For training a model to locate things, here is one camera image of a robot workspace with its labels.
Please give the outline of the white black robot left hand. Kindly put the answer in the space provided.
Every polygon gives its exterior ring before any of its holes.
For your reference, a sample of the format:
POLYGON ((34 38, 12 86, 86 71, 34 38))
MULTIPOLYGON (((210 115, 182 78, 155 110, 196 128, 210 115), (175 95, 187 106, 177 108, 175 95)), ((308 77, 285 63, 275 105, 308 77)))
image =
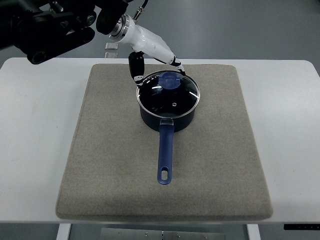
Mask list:
POLYGON ((144 81, 144 54, 163 64, 176 67, 183 76, 186 74, 181 61, 166 42, 160 36, 136 24, 129 15, 124 14, 120 17, 109 38, 117 44, 130 45, 133 49, 128 57, 129 70, 138 87, 141 87, 144 81))

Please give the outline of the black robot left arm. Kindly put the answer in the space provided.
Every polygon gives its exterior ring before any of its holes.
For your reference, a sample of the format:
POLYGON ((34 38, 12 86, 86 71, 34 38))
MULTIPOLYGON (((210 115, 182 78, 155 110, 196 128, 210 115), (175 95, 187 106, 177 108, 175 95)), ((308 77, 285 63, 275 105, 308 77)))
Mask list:
POLYGON ((0 48, 14 46, 34 65, 108 35, 128 0, 2 0, 0 48))

